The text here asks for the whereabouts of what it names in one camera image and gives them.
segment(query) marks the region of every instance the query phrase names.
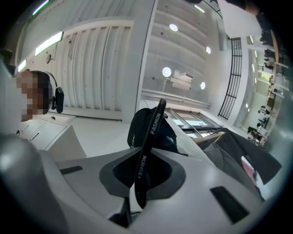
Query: white wall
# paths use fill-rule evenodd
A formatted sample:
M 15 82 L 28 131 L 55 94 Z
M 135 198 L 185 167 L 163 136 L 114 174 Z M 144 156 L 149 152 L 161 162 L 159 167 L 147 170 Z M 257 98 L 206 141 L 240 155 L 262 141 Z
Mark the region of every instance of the white wall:
M 253 72 L 251 65 L 254 64 L 255 68 L 257 68 L 257 59 L 255 58 L 255 54 L 253 50 L 247 50 L 247 51 L 248 51 L 248 64 L 247 64 L 248 80 L 247 80 L 247 85 L 246 85 L 243 101 L 241 104 L 239 103 L 239 105 L 241 105 L 240 110 L 235 119 L 235 122 L 233 123 L 234 126 L 237 126 L 239 128 L 242 127 L 242 123 L 248 114 L 248 109 L 246 108 L 245 104 L 247 103 L 248 108 L 250 108 L 252 98 L 253 98 L 253 93 L 256 87 L 255 77 L 256 77 L 257 69 L 255 69 L 255 72 Z
M 129 149 L 130 124 L 86 117 L 76 117 L 71 124 L 87 157 Z
M 214 57 L 219 51 L 217 14 L 204 2 L 199 6 L 204 9 L 204 14 L 182 0 L 159 0 L 148 50 L 144 89 L 163 91 L 162 69 L 169 67 L 171 77 L 174 70 L 179 70 L 193 75 L 194 79 L 189 91 L 173 88 L 167 82 L 165 92 L 208 102 L 212 80 L 215 79 L 209 72 L 217 63 Z M 178 26 L 177 32 L 169 29 L 171 23 Z M 211 54 L 206 52 L 206 46 L 211 48 Z M 203 81 L 206 83 L 204 90 L 200 88 Z
M 246 89 L 248 88 L 249 81 L 249 71 L 251 66 L 249 64 L 249 54 L 247 48 L 247 39 L 245 37 L 241 38 L 241 47 L 242 47 L 242 64 L 241 64 L 241 79 L 239 84 L 239 89 L 237 93 L 237 98 L 234 103 L 233 109 L 228 119 L 228 123 L 234 125 L 237 116 L 243 106 L 243 100 L 245 98 Z
M 218 115 L 224 102 L 231 73 L 231 50 L 213 53 L 214 66 L 209 69 L 209 76 L 214 77 L 214 81 L 208 83 L 210 93 L 210 112 Z
M 135 0 L 55 0 L 47 3 L 26 28 L 21 61 L 60 30 L 90 19 L 133 16 Z
M 269 87 L 270 87 L 270 85 L 268 83 L 258 80 L 256 83 L 256 90 L 255 91 L 257 93 L 264 95 L 264 96 L 268 96 Z
M 229 4 L 225 0 L 218 0 L 218 4 L 226 33 L 230 38 L 261 35 L 260 25 L 254 15 Z
M 250 106 L 250 111 L 242 124 L 242 126 L 245 129 L 248 129 L 249 126 L 256 128 L 256 125 L 259 122 L 258 119 L 263 119 L 264 114 L 258 113 L 258 110 L 260 109 L 261 106 L 266 105 L 266 101 L 267 101 L 267 96 L 264 96 L 257 92 L 254 93 L 251 106 Z

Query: window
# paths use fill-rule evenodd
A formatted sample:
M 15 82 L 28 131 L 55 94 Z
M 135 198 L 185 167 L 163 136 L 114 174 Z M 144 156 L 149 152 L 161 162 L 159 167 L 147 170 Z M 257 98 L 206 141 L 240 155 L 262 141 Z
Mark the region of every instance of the window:
M 207 137 L 209 136 L 210 134 L 209 133 L 201 133 L 202 137 Z
M 196 121 L 196 120 L 186 120 L 191 126 L 207 126 L 207 124 L 203 121 Z
M 204 138 L 222 128 L 217 123 L 200 113 L 175 111 L 172 109 L 166 110 L 165 113 L 190 138 Z
M 186 135 L 190 138 L 197 138 L 197 136 L 194 133 L 187 133 Z
M 184 123 L 182 123 L 179 119 L 173 119 L 173 121 L 174 121 L 177 125 L 184 125 Z
M 184 123 L 182 123 L 181 120 L 179 120 L 176 116 L 171 114 L 169 111 L 165 111 L 165 113 L 178 125 L 178 126 L 184 126 Z

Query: black headphones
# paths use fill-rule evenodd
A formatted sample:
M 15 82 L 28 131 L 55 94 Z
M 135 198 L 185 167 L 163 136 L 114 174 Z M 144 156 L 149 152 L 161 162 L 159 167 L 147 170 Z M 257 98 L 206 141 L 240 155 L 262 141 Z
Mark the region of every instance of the black headphones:
M 49 91 L 51 91 L 51 94 L 48 92 L 44 92 L 44 112 L 43 114 L 46 114 L 49 111 L 49 107 L 50 107 L 50 103 L 52 101 L 52 110 L 55 110 L 58 113 L 62 113 L 63 112 L 63 103 L 64 103 L 64 92 L 62 90 L 61 87 L 57 86 L 57 82 L 55 77 L 52 75 L 52 73 L 50 72 L 42 72 L 42 71 L 31 71 L 32 73 L 36 73 L 42 80 L 42 85 L 46 85 L 48 84 L 48 86 L 42 86 L 43 89 L 48 89 Z M 55 85 L 56 85 L 56 89 L 55 89 L 55 96 L 52 94 L 52 85 L 50 83 L 50 77 L 49 75 L 54 79 Z

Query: fluorescent light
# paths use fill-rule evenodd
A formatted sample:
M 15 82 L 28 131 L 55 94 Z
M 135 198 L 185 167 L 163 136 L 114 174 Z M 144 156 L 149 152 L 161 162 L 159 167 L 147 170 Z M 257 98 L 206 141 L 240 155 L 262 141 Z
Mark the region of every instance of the fluorescent light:
M 206 52 L 208 53 L 208 54 L 211 54 L 211 48 L 209 48 L 208 46 L 206 47 Z
M 49 0 L 45 1 L 42 5 L 40 5 L 34 12 L 33 15 L 35 15 L 43 6 L 45 6 L 47 3 L 49 2 Z
M 171 73 L 172 73 L 172 71 L 170 68 L 168 68 L 168 67 L 163 68 L 163 76 L 169 77 L 171 75 Z
M 18 72 L 20 72 L 22 69 L 24 69 L 27 65 L 27 60 L 25 59 L 19 66 L 18 66 Z
M 206 87 L 206 84 L 205 84 L 205 82 L 202 82 L 202 83 L 201 83 L 201 89 L 202 89 L 202 90 L 204 90 L 204 89 L 205 89 L 205 87 Z
M 46 48 L 50 47 L 51 45 L 57 43 L 58 41 L 61 41 L 62 36 L 63 36 L 63 32 L 59 32 L 56 35 L 52 36 L 47 41 L 45 41 L 43 44 L 38 46 L 36 48 L 35 56 L 37 56 L 39 53 L 41 53 L 43 50 L 45 50 Z
M 201 11 L 202 13 L 205 13 L 205 11 L 204 11 L 203 9 L 201 9 L 199 6 L 194 5 L 194 7 L 195 7 L 196 9 L 198 9 L 199 11 Z
M 173 31 L 173 32 L 177 32 L 178 31 L 178 27 L 174 24 L 170 24 L 169 28 Z

